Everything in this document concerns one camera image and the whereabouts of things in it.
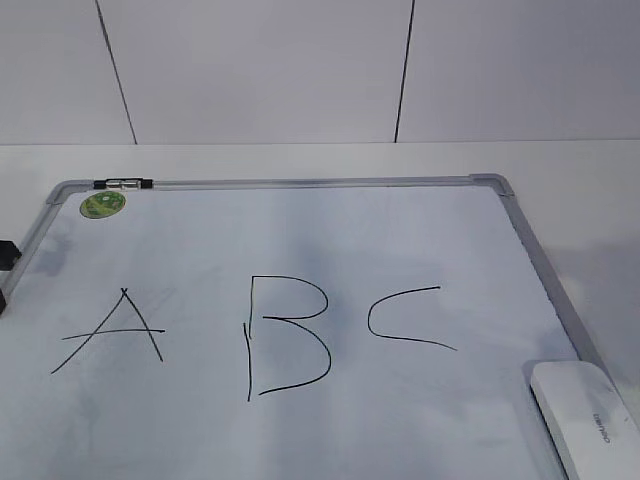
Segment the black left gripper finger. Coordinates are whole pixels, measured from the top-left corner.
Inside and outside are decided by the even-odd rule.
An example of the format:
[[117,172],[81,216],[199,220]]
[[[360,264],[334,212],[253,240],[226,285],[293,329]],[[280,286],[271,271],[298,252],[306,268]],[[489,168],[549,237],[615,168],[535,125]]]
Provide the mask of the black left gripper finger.
[[13,241],[0,241],[0,270],[12,270],[20,258],[21,252]]
[[3,292],[3,290],[0,290],[0,314],[2,315],[2,313],[5,311],[7,307],[7,299],[5,297],[5,294]]

